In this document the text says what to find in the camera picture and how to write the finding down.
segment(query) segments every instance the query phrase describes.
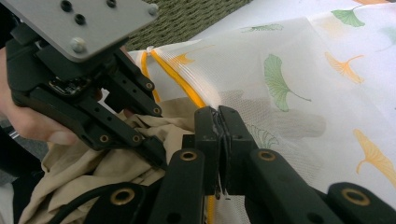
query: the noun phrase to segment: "bolt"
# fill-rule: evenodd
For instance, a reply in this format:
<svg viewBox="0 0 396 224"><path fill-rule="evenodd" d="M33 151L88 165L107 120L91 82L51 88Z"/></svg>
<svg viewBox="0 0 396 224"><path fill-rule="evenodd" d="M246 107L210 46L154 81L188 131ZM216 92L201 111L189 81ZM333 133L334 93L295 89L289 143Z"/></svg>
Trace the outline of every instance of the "bolt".
<svg viewBox="0 0 396 224"><path fill-rule="evenodd" d="M81 37L72 38L70 46L75 53L82 53L86 50L85 40Z"/></svg>
<svg viewBox="0 0 396 224"><path fill-rule="evenodd" d="M65 12L69 12L69 11L71 11L73 9L72 8L72 4L69 1L67 1L67 0L63 0L61 2L61 8Z"/></svg>
<svg viewBox="0 0 396 224"><path fill-rule="evenodd" d="M274 161L276 159L276 155L269 151L259 151L259 158L264 161Z"/></svg>
<svg viewBox="0 0 396 224"><path fill-rule="evenodd" d="M109 140L109 138L108 138L107 135L104 134L104 135L100 136L100 141L101 142L106 143L106 142L108 142L108 140Z"/></svg>
<svg viewBox="0 0 396 224"><path fill-rule="evenodd" d="M151 90L152 89L152 84L151 83L146 83L146 87L149 89L149 90Z"/></svg>
<svg viewBox="0 0 396 224"><path fill-rule="evenodd" d="M134 135L134 137L132 138L132 140L134 141L134 142L140 142L140 136L139 135Z"/></svg>
<svg viewBox="0 0 396 224"><path fill-rule="evenodd" d="M116 0L107 0L106 3L109 7L115 7L117 5Z"/></svg>
<svg viewBox="0 0 396 224"><path fill-rule="evenodd" d="M148 13L151 15L151 16L155 16L155 15L157 15L157 13L158 13L158 6L157 6L157 4L150 4L149 5L149 8L148 8Z"/></svg>
<svg viewBox="0 0 396 224"><path fill-rule="evenodd" d="M81 14L77 14L77 15L75 16L75 22L76 22L78 25L83 25L83 24L85 24L85 17L84 17L83 15L81 15Z"/></svg>
<svg viewBox="0 0 396 224"><path fill-rule="evenodd" d="M153 110L152 110L155 114L161 114L161 109L160 108L154 108Z"/></svg>

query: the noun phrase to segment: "yellow piping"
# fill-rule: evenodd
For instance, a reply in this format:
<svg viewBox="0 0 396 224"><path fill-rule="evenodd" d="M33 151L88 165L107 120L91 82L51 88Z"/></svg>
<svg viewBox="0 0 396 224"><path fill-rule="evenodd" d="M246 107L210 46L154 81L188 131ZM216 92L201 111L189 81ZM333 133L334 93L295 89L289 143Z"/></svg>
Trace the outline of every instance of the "yellow piping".
<svg viewBox="0 0 396 224"><path fill-rule="evenodd" d="M201 99L198 93L192 88L192 86L181 77L175 69L173 69L166 61L164 61L155 50L151 51L151 56L157 61L160 67L171 77L184 92L190 97L190 99L199 107L206 106L205 102Z"/></svg>
<svg viewBox="0 0 396 224"><path fill-rule="evenodd" d="M143 51L142 58L140 59L140 62L142 64L142 73L143 73L143 75L149 79L149 70L148 70L147 57L148 57L148 53L146 51ZM161 101L160 95L158 94L157 90L154 89L152 94L154 95L155 102L160 102Z"/></svg>
<svg viewBox="0 0 396 224"><path fill-rule="evenodd" d="M163 68L163 70L171 77L180 87L183 89L184 92L190 97L190 99L199 107L202 108L206 106L205 102L201 99L198 93L192 88L192 86L184 80L180 74L175 71L166 61L164 61L157 52L153 49L151 51L151 56L154 58L155 61ZM209 195L207 199L207 224L214 224L215 223L215 202L216 198L214 195Z"/></svg>

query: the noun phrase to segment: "beige cloth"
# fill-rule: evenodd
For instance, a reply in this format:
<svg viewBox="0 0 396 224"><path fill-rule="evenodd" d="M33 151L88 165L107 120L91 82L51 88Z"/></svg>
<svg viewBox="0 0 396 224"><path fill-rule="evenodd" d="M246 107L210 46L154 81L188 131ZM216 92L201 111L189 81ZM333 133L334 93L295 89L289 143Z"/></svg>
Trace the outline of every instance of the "beige cloth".
<svg viewBox="0 0 396 224"><path fill-rule="evenodd" d="M196 107L187 98L160 104L163 118L134 115L125 120L145 136L163 141L166 157L181 149L183 134L193 132ZM20 223L48 223L60 208L82 193L104 185L130 181L150 185L164 175L128 149L94 151L82 142L66 147L55 145L42 162L44 177L35 187ZM83 204L63 223L82 223L93 201Z"/></svg>

